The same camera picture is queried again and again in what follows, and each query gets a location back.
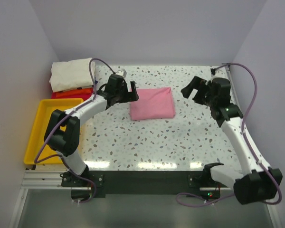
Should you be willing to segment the pink t shirt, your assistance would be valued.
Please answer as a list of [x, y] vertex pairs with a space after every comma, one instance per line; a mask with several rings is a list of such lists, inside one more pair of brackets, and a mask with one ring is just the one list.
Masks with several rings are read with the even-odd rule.
[[173, 118], [176, 114], [170, 87], [138, 89], [139, 99], [130, 103], [134, 121]]

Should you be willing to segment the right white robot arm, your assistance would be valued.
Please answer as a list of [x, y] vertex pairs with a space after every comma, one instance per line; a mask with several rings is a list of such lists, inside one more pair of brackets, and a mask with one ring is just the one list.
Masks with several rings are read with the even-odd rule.
[[220, 162], [207, 164], [202, 171], [203, 183], [212, 187], [219, 182], [231, 188], [242, 205], [261, 201], [272, 204], [272, 199], [281, 197], [279, 186], [283, 175], [271, 167], [253, 142], [240, 108], [231, 102], [230, 81], [221, 77], [207, 81], [195, 76], [181, 93], [189, 98], [193, 90], [197, 91], [193, 101], [209, 107], [211, 117], [228, 137], [241, 167], [238, 172]]

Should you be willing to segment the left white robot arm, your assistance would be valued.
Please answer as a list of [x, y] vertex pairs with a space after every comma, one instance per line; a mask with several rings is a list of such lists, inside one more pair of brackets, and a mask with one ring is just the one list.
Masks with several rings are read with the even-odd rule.
[[85, 186], [89, 181], [88, 166], [78, 152], [81, 125], [115, 104], [135, 102], [139, 99], [135, 82], [130, 82], [129, 91], [125, 76], [125, 70], [117, 71], [109, 76], [107, 83], [99, 88], [96, 95], [71, 109], [55, 110], [50, 116], [44, 143], [54, 150], [69, 171], [74, 173], [72, 181], [77, 186]]

